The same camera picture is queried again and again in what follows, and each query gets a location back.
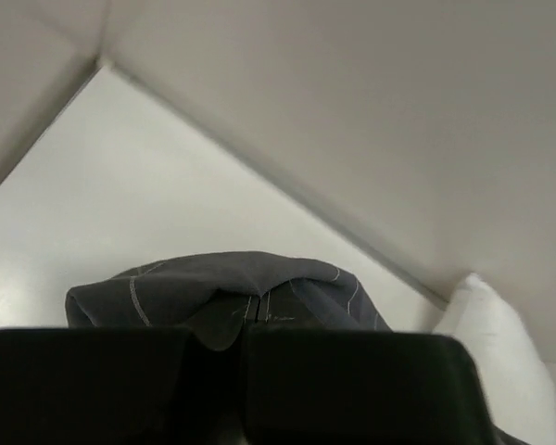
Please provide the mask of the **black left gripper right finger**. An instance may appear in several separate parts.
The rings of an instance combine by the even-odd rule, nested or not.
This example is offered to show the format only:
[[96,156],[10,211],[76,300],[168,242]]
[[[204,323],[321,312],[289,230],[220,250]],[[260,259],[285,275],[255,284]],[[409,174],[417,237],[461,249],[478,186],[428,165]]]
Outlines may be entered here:
[[444,336],[272,324],[240,309],[250,444],[492,444],[474,361]]

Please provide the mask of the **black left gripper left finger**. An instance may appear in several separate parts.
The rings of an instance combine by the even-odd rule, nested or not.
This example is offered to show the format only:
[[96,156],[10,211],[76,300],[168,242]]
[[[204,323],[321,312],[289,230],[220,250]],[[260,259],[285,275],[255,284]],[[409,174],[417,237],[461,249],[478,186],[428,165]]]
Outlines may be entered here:
[[0,329],[0,444],[237,444],[225,356],[188,329]]

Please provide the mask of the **dark grey checked pillowcase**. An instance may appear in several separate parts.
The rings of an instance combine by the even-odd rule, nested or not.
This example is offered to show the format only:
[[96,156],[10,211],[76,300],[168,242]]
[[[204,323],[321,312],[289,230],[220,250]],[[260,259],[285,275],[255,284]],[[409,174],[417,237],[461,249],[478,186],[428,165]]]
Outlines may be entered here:
[[156,261],[75,286],[71,327],[185,325],[211,350],[226,350],[246,321],[288,327],[388,332],[360,280],[331,263],[262,251]]

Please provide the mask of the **white pillow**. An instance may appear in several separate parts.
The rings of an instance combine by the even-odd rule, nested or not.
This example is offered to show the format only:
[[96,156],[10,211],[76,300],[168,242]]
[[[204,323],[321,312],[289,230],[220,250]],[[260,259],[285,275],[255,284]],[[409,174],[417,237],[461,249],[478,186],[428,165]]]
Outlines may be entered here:
[[556,390],[518,312],[479,275],[455,287],[434,332],[472,356],[493,424],[526,444],[556,444]]

